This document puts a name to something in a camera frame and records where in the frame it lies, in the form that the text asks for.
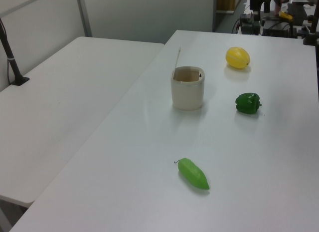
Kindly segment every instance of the white wall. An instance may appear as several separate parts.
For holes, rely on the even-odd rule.
[[[212,31],[214,0],[84,0],[93,37],[166,43],[177,30]]]
[[[1,19],[22,74],[84,36],[77,0],[37,0]],[[6,54],[0,44],[0,91],[7,86]]]

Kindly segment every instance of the floor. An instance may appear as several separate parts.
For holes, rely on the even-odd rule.
[[[246,5],[244,5],[246,1],[247,0],[241,0],[233,14],[218,13],[216,15],[216,32],[231,33],[236,20],[246,8]]]
[[[9,232],[26,208],[0,200],[0,232]]]

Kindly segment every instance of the yellow lemon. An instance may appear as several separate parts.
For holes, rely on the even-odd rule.
[[[250,63],[250,58],[241,47],[231,47],[226,52],[226,61],[235,68],[243,69]]]

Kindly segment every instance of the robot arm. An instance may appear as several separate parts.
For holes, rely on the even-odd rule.
[[[254,14],[254,21],[260,20],[260,8],[261,5],[264,3],[264,12],[270,12],[270,2],[271,0],[250,0],[250,10],[253,11]],[[280,0],[274,0],[274,2],[281,7]]]

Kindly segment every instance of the table surface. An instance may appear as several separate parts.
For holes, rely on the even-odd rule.
[[[227,65],[232,46],[249,52],[246,69]],[[198,110],[172,107],[180,47],[177,66],[205,71]],[[235,109],[245,92],[260,95],[256,115]],[[314,47],[177,31],[12,232],[317,231],[318,138]],[[184,157],[210,191],[179,174]]]
[[[80,37],[0,93],[0,199],[38,198],[162,49]]]

